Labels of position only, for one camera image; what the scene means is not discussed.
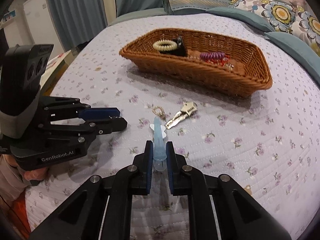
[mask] screw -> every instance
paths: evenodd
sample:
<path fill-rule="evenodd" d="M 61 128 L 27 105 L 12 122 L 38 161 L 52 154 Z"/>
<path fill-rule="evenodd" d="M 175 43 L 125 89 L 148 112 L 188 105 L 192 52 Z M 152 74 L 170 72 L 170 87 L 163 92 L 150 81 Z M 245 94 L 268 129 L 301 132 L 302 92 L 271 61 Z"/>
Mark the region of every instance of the screw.
<path fill-rule="evenodd" d="M 183 165 L 183 166 L 182 166 L 182 169 L 183 169 L 184 171 L 191 171 L 191 170 L 192 170 L 192 167 L 191 167 L 190 165 Z"/>
<path fill-rule="evenodd" d="M 128 169 L 128 171 L 132 172 L 132 171 L 136 171 L 138 169 L 138 167 L 136 165 L 129 165 L 127 169 Z"/>
<path fill-rule="evenodd" d="M 223 182 L 228 182 L 230 180 L 230 176 L 227 175 L 227 174 L 222 174 L 220 176 L 220 179 L 223 181 Z"/>
<path fill-rule="evenodd" d="M 90 177 L 90 181 L 92 183 L 97 183 L 99 180 L 100 180 L 100 176 L 98 176 L 98 175 L 93 175 Z"/>
<path fill-rule="evenodd" d="M 84 142 L 84 141 L 85 141 L 85 139 L 83 137 L 78 138 L 78 142 Z"/>

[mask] orange fabric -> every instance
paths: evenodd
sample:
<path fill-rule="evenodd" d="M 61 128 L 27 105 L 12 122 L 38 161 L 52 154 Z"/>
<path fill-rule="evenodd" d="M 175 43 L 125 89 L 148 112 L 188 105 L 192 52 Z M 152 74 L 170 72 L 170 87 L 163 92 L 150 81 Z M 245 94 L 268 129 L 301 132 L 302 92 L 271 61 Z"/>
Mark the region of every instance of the orange fabric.
<path fill-rule="evenodd" d="M 20 231 L 20 233 L 26 238 L 29 238 L 31 233 L 31 229 L 29 226 L 27 212 L 26 212 L 26 201 L 24 198 L 24 192 L 21 193 L 18 199 L 16 199 L 12 203 L 12 209 L 17 214 L 17 216 L 22 221 L 23 225 L 21 224 L 20 220 L 17 216 L 10 210 L 9 211 L 9 219 L 11 222 L 16 226 L 16 228 Z"/>

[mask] wicker basket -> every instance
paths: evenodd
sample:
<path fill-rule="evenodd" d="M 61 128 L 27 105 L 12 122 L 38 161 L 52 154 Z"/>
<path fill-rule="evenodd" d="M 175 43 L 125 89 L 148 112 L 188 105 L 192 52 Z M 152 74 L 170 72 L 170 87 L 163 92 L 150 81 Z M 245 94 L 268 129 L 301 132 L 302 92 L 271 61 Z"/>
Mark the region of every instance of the wicker basket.
<path fill-rule="evenodd" d="M 232 71 L 214 66 L 195 57 L 160 54 L 153 49 L 160 39 L 174 39 L 178 35 L 188 54 L 223 51 L 235 62 Z M 186 29 L 156 29 L 123 47 L 119 54 L 133 61 L 142 72 L 161 73 L 228 95 L 248 97 L 253 92 L 272 86 L 269 67 L 261 50 L 254 44 L 215 33 Z"/>

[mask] floral bedspread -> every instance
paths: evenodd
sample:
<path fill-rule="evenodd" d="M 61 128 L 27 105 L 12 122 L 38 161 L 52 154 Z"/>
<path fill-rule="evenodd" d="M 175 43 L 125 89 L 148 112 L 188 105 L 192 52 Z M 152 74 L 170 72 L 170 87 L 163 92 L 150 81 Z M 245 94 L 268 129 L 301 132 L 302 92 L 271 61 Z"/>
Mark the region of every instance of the floral bedspread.
<path fill-rule="evenodd" d="M 234 99 L 140 73 L 119 56 L 129 41 L 162 27 L 221 33 L 256 44 L 269 64 L 272 88 L 248 99 Z M 292 239 L 299 237 L 319 208 L 319 89 L 291 57 L 242 22 L 199 14 L 110 26 L 79 54 L 52 95 L 78 97 L 93 107 L 118 107 L 128 128 L 98 136 L 86 157 L 52 167 L 49 179 L 27 190 L 32 229 L 92 174 L 115 174 L 143 152 L 153 136 L 149 124 L 155 117 L 154 106 L 161 106 L 168 119 L 184 101 L 196 102 L 198 112 L 167 130 L 166 140 L 173 141 L 188 164 L 205 174 L 232 176 Z M 166 176 L 154 174 L 150 195 L 133 198 L 132 239 L 188 239 L 188 234 L 186 198 L 171 196 Z"/>

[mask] bedspread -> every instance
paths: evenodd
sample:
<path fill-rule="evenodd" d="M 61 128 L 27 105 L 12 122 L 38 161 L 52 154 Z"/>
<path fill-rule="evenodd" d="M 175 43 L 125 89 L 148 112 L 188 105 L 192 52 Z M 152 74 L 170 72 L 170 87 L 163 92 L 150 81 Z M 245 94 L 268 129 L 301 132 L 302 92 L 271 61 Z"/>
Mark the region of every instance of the bedspread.
<path fill-rule="evenodd" d="M 270 67 L 272 88 L 247 99 L 231 98 L 140 73 L 119 56 L 128 42 L 164 27 L 220 33 L 256 44 Z M 232 176 L 292 239 L 299 237 L 319 208 L 319 88 L 291 57 L 240 21 L 199 14 L 157 16 L 107 27 L 78 55 L 52 95 L 77 97 L 92 107 L 118 107 L 128 127 L 98 136 L 87 156 L 52 167 L 49 179 L 27 190 L 32 229 L 92 174 L 113 175 L 143 152 L 153 136 L 149 124 L 155 117 L 154 106 L 161 106 L 170 118 L 184 101 L 196 102 L 198 112 L 167 130 L 166 139 L 173 141 L 176 153 L 184 155 L 188 164 L 204 174 Z M 150 195 L 133 198 L 131 237 L 188 239 L 186 198 L 169 194 L 165 176 L 154 174 Z"/>

